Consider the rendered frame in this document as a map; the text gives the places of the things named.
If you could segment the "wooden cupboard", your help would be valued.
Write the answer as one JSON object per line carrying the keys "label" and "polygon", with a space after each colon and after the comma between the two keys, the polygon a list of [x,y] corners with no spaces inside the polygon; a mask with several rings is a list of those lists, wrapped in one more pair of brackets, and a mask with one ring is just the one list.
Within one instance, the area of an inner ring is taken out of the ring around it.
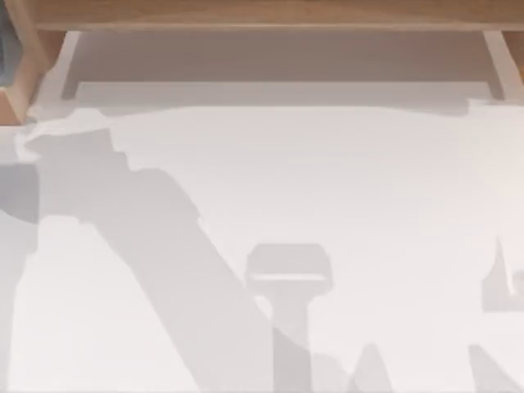
{"label": "wooden cupboard", "polygon": [[524,109],[524,0],[0,0],[32,83],[79,36],[58,105]]}

